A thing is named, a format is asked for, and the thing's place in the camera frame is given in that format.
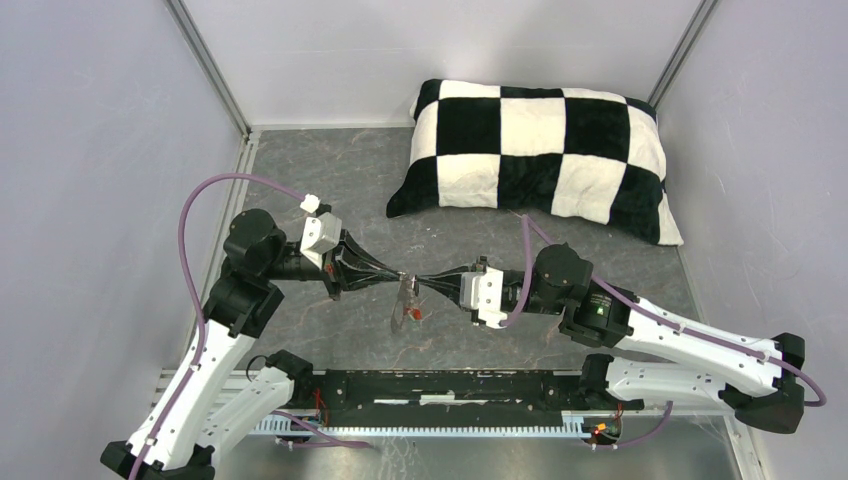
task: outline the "cable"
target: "cable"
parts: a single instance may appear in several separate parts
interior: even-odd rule
[[[255,357],[253,357],[253,358],[251,358],[250,360],[247,361],[247,366],[244,367],[244,376],[247,377],[247,381],[249,381],[249,382],[253,381],[253,380],[250,379],[250,366],[253,365],[253,362],[259,360],[260,358],[264,358],[265,360],[268,360],[267,355],[257,355],[257,356],[255,356]]]
[[[188,266],[188,257],[186,255],[186,242],[185,242],[185,229],[186,229],[186,221],[188,220],[188,212],[191,209],[191,205],[194,203],[194,200],[200,195],[200,193],[209,187],[212,184],[224,181],[224,180],[247,180],[250,182],[256,182],[267,187],[273,188],[279,192],[285,193],[286,195],[303,202],[306,199],[306,196],[302,193],[299,193],[289,187],[285,187],[276,182],[268,180],[266,178],[257,177],[256,175],[250,175],[246,173],[224,173],[221,175],[215,175],[214,177],[207,178],[203,182],[200,183],[195,189],[189,194],[188,198],[183,204],[183,209],[180,212],[180,222],[177,228],[177,247],[179,248],[180,254],[180,266],[182,267],[183,277],[185,277],[186,286],[188,287],[189,296],[191,297],[191,303],[194,305],[195,312],[195,337],[197,338],[197,348],[194,350],[194,356],[191,359],[189,364],[189,368],[186,369],[185,374],[180,379],[177,387],[174,389],[174,394],[171,395],[171,398],[165,403],[165,406],[162,407],[162,412],[159,414],[159,418],[153,422],[153,426],[150,428],[150,433],[147,435],[147,439],[142,445],[141,450],[138,452],[138,456],[133,462],[132,469],[130,470],[130,474],[127,477],[127,480],[136,480],[138,476],[138,471],[141,468],[142,462],[144,462],[144,458],[147,456],[147,452],[150,450],[150,445],[155,444],[156,436],[159,434],[159,430],[162,428],[162,424],[165,423],[165,420],[168,418],[168,414],[171,413],[171,410],[174,408],[177,400],[180,395],[182,395],[183,391],[188,385],[189,380],[191,380],[192,375],[194,374],[194,369],[200,368],[200,357],[203,355],[203,349],[206,345],[206,319],[203,316],[203,306],[200,304],[200,296],[197,293],[197,288],[194,285],[194,280],[191,276],[191,270]]]
[[[660,433],[665,428],[666,424],[668,424],[669,419],[671,419],[671,410],[673,408],[674,408],[674,402],[666,403],[665,404],[665,413],[663,413],[663,416],[660,419],[660,423],[658,423],[650,432],[642,435],[641,437],[637,437],[637,438],[634,438],[633,440],[628,440],[628,441],[623,442],[623,443],[617,443],[615,445],[594,444],[594,445],[591,445],[592,450],[618,450],[618,449],[621,449],[621,448],[635,447],[636,445],[639,445],[640,443],[642,443],[646,440],[650,440],[651,438],[654,438],[655,436],[657,436],[658,433]]]
[[[274,410],[271,412],[271,415],[280,415],[282,417],[286,417],[292,422],[300,425],[301,427],[309,430],[314,433],[316,436],[323,438],[326,440],[324,443],[297,443],[293,444],[292,448],[321,448],[321,447],[347,447],[347,448],[372,448],[371,444],[368,442],[360,442],[360,441],[346,441],[339,440],[338,438],[333,438],[326,433],[318,430],[311,423],[306,422],[292,415],[291,413],[284,412],[282,410]]]
[[[551,237],[549,237],[544,231],[542,231],[542,229],[539,227],[539,225],[537,225],[536,222],[534,222],[532,219],[530,219],[530,217],[528,215],[522,215],[522,217],[521,217],[522,229],[525,227],[525,225],[529,225],[530,227],[532,227],[533,230],[535,230],[536,233],[539,234],[539,236],[548,245],[553,245],[554,241],[551,239]],[[529,238],[529,235],[525,235],[525,237],[524,237],[524,260],[525,260],[524,285],[529,285],[529,283],[528,283],[529,282],[529,280],[528,280],[529,275],[527,275],[527,272],[530,269],[533,268],[533,262],[532,262],[531,256],[532,255],[530,253],[530,238]],[[659,323],[661,325],[665,325],[666,327],[671,328],[674,331],[678,331],[678,332],[681,331],[680,324],[675,323],[675,322],[673,322],[673,321],[671,321],[667,318],[664,318],[660,315],[657,315],[654,312],[648,311],[645,308],[641,307],[639,304],[632,302],[629,298],[622,295],[621,292],[619,292],[618,290],[613,288],[610,284],[605,282],[604,279],[602,279],[601,277],[599,277],[595,274],[592,274],[592,281],[597,283],[601,288],[606,290],[607,293],[609,293],[610,295],[615,297],[618,301],[627,305],[629,308],[641,313],[642,315],[650,318],[651,320],[656,321],[657,323]],[[521,312],[522,310],[524,310],[524,306],[527,303],[527,297],[529,296],[529,295],[524,294],[526,290],[529,290],[529,289],[528,288],[522,288],[521,289],[521,296],[518,299],[518,304],[515,306],[515,310],[513,310],[513,313]],[[825,406],[825,404],[827,404],[827,395],[825,395],[824,391],[815,382],[815,380],[813,380],[809,375],[802,372],[800,369],[796,368],[794,365],[791,365],[788,362],[785,362],[785,361],[778,359],[778,358],[775,358],[775,357],[768,356],[764,352],[760,352],[760,351],[754,350],[752,348],[744,347],[742,345],[736,345],[735,343],[730,342],[728,340],[725,340],[723,338],[714,337],[714,336],[712,336],[708,333],[704,333],[704,332],[697,330],[695,328],[685,328],[685,329],[682,330],[682,333],[684,335],[689,335],[689,336],[710,342],[710,343],[712,343],[714,345],[718,345],[720,347],[728,348],[728,349],[733,350],[735,352],[744,353],[745,355],[750,355],[750,356],[752,356],[752,357],[754,357],[754,358],[756,358],[760,361],[767,361],[767,362],[769,362],[773,365],[777,365],[778,367],[788,371],[789,373],[791,373],[791,374],[795,375],[796,377],[800,378],[801,380],[803,380],[804,383],[809,385],[809,387],[816,393],[816,396],[818,396],[818,399],[817,400],[806,400],[806,401],[804,401],[805,406],[807,406],[807,407],[823,407],[823,406]]]

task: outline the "black wire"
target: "black wire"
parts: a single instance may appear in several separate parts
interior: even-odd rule
[[[260,358],[264,358],[265,360],[268,360],[268,357],[266,355],[257,355],[255,357],[251,358],[247,362],[247,366],[244,367],[244,376],[247,377],[248,381],[251,381],[251,382],[253,381],[253,380],[250,379],[250,366],[253,365],[253,362],[255,362],[256,360],[259,360]]]

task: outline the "wall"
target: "wall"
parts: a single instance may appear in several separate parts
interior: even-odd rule
[[[797,434],[762,435],[776,479],[844,476],[831,435],[848,429],[846,19],[842,2],[722,2],[660,105],[706,320],[806,338],[805,370],[830,395]]]
[[[0,477],[115,478],[187,333],[179,209],[240,138],[163,2],[2,2],[0,45]]]
[[[257,125],[409,123],[421,82],[647,98],[697,0],[187,0]]]

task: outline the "pillow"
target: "pillow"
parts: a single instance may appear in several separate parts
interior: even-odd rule
[[[656,112],[641,100],[428,80],[410,115],[410,166],[389,218],[432,207],[534,207],[653,244],[683,243],[668,208]]]

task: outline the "purple cable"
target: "purple cable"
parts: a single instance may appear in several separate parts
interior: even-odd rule
[[[548,245],[553,245],[554,241],[551,239],[551,237],[548,236],[544,231],[542,231],[542,229],[539,227],[539,225],[537,225],[536,222],[534,222],[528,215],[523,215],[521,217],[521,224],[522,224],[522,227],[525,227],[527,224],[529,224],[533,228],[533,230],[535,230],[536,233],[539,234],[539,236],[542,237],[542,239]],[[532,260],[532,255],[530,253],[530,238],[529,238],[529,235],[525,235],[525,237],[524,237],[524,259],[525,259],[524,285],[528,285],[529,275],[527,275],[527,272],[530,271],[533,268],[533,260]],[[665,325],[666,327],[671,328],[672,330],[680,331],[680,325],[679,324],[677,324],[677,323],[675,323],[675,322],[673,322],[673,321],[671,321],[667,318],[661,317],[654,312],[648,311],[645,308],[643,308],[642,306],[640,306],[639,304],[632,302],[629,298],[625,297],[618,290],[616,290],[610,284],[605,282],[601,277],[593,274],[592,275],[592,281],[597,283],[601,288],[606,290],[610,295],[612,295],[618,301],[624,303],[625,305],[627,305],[631,309],[641,313],[642,315],[650,318],[651,320],[654,320],[654,321],[660,323],[661,325]],[[518,305],[515,306],[515,310],[513,310],[512,313],[516,313],[516,312],[520,313],[522,310],[524,310],[524,306],[527,303],[527,295],[524,294],[526,290],[528,290],[528,289],[525,289],[525,288],[521,289],[521,296],[518,299]],[[809,375],[802,372],[800,369],[795,368],[794,365],[791,365],[791,364],[789,364],[789,363],[787,363],[787,362],[785,362],[781,359],[775,358],[775,357],[768,357],[768,359],[766,360],[767,356],[764,352],[760,352],[758,350],[754,350],[752,348],[744,347],[744,346],[741,346],[741,345],[736,345],[733,342],[727,341],[723,338],[714,337],[714,336],[712,336],[708,333],[696,330],[694,328],[685,328],[685,329],[683,329],[683,333],[686,334],[686,335],[689,335],[689,336],[710,342],[712,344],[715,344],[715,345],[718,345],[718,346],[721,346],[721,347],[724,347],[724,348],[728,348],[730,350],[733,350],[733,351],[736,351],[736,352],[739,352],[739,353],[744,353],[745,355],[750,355],[750,356],[752,356],[752,357],[754,357],[758,360],[768,361],[769,363],[771,363],[773,365],[777,365],[778,367],[788,371],[789,373],[791,373],[791,374],[795,375],[796,377],[800,378],[801,380],[803,380],[804,383],[809,385],[810,388],[816,393],[816,395],[818,396],[818,399],[817,400],[807,400],[807,401],[805,401],[804,402],[805,406],[808,406],[808,407],[823,407],[825,404],[827,404],[827,395],[825,395],[825,393],[821,389],[821,387],[819,387],[819,385],[815,382],[815,380],[810,378]]]
[[[674,408],[674,402],[666,403],[665,404],[665,412],[663,413],[663,416],[660,419],[660,422],[658,424],[656,424],[656,426],[654,426],[654,428],[650,432],[642,435],[641,437],[637,437],[637,438],[634,438],[633,440],[628,440],[626,442],[617,443],[615,445],[595,445],[594,449],[595,450],[620,450],[622,448],[635,447],[636,445],[639,445],[640,443],[642,443],[646,440],[650,440],[650,439],[654,438],[655,436],[657,436],[658,433],[660,433],[665,428],[666,424],[668,424],[668,421],[671,419],[672,408]]]
[[[306,196],[302,193],[298,193],[291,188],[285,187],[278,183],[272,182],[266,178],[257,177],[255,175],[249,175],[246,173],[223,173],[221,175],[215,175],[214,177],[210,177],[203,181],[200,185],[198,185],[188,196],[183,204],[183,210],[180,212],[180,223],[177,228],[177,247],[179,248],[180,253],[180,266],[183,270],[183,277],[185,277],[186,286],[188,286],[188,292],[191,296],[191,303],[194,305],[194,312],[196,316],[196,336],[197,336],[197,348],[194,350],[194,356],[191,359],[190,366],[199,366],[200,357],[203,355],[203,348],[206,345],[206,319],[203,318],[203,306],[200,304],[200,296],[197,293],[197,288],[194,286],[194,280],[191,277],[191,270],[188,267],[188,256],[186,255],[186,244],[185,244],[185,229],[186,229],[186,221],[188,220],[188,212],[191,209],[191,205],[194,203],[194,200],[200,195],[200,192],[206,189],[206,187],[218,183],[224,180],[248,180],[251,182],[260,183],[267,187],[271,187],[274,190],[285,193],[290,197],[294,198],[298,201],[304,201]],[[153,423],[153,426],[150,428],[150,433],[147,438],[155,441],[156,436],[159,434],[159,430],[162,428],[162,424],[165,423],[165,420],[168,418],[168,414],[171,413],[171,409],[174,408],[174,405],[177,403],[180,395],[185,390],[186,385],[188,385],[189,380],[191,380],[191,376],[194,374],[194,370],[189,368],[186,370],[183,377],[180,379],[180,382],[177,384],[177,388],[174,389],[174,394],[171,395],[171,398],[165,403],[165,406],[162,407],[162,413],[159,414],[159,418]],[[141,450],[138,452],[138,456],[133,462],[132,469],[130,470],[130,475],[127,477],[127,480],[135,480],[138,476],[138,472],[141,469],[141,464],[144,462],[144,458],[147,456],[147,452],[150,450],[150,445],[146,442],[141,447]]]
[[[318,430],[311,423],[301,420],[291,413],[283,412],[282,410],[274,410],[271,412],[271,415],[280,415],[288,418],[292,422],[300,425],[301,427],[309,430],[315,435],[326,440],[324,443],[295,443],[292,444],[292,448],[322,448],[322,447],[346,447],[346,448],[372,448],[371,444],[368,442],[360,442],[360,441],[345,441],[339,440],[338,438],[333,438],[326,433]]]

